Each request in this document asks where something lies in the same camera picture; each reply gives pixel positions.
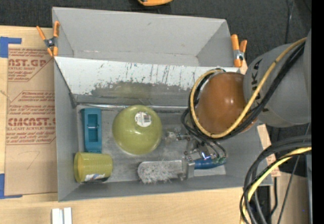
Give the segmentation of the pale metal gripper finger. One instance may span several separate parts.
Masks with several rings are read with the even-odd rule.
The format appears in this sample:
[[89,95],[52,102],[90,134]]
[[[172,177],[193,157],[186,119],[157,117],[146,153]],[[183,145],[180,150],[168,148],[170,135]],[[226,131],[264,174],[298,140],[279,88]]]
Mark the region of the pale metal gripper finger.
[[180,132],[169,131],[167,132],[166,135],[166,143],[172,143],[175,141],[188,140],[188,139],[189,139],[189,135]]
[[190,158],[182,159],[182,174],[181,180],[194,178],[195,162]]

